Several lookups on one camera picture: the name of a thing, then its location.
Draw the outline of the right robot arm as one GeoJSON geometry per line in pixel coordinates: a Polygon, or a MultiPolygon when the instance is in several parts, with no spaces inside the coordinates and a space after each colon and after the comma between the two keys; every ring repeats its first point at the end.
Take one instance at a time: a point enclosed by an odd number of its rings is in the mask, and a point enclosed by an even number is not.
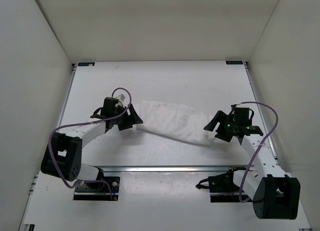
{"type": "Polygon", "coordinates": [[[209,190],[212,203],[251,202],[259,219],[294,220],[298,216],[301,185],[276,161],[264,134],[253,125],[255,112],[233,104],[229,113],[219,110],[204,130],[216,132],[225,142],[237,138],[250,160],[247,167],[231,167],[225,173],[209,176],[195,187],[209,190]]]}

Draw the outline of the white pleated skirt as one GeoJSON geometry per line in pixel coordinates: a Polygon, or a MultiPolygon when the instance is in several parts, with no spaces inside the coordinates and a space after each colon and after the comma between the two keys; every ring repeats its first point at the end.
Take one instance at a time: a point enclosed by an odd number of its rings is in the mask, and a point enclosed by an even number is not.
{"type": "Polygon", "coordinates": [[[144,100],[139,103],[138,129],[184,143],[210,146],[214,133],[204,130],[213,116],[183,104],[144,100]]]}

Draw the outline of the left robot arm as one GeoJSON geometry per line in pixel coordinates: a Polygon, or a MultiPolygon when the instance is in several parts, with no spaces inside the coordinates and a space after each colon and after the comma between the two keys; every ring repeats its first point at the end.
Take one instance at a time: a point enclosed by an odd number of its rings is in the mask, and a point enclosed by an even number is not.
{"type": "Polygon", "coordinates": [[[105,178],[98,167],[82,163],[82,149],[113,126],[123,131],[142,123],[132,105],[126,107],[118,98],[106,97],[103,106],[93,112],[87,125],[77,125],[68,133],[55,132],[52,135],[52,151],[46,148],[40,170],[59,178],[56,169],[59,168],[66,181],[84,180],[93,190],[99,190],[104,186],[105,178]]]}

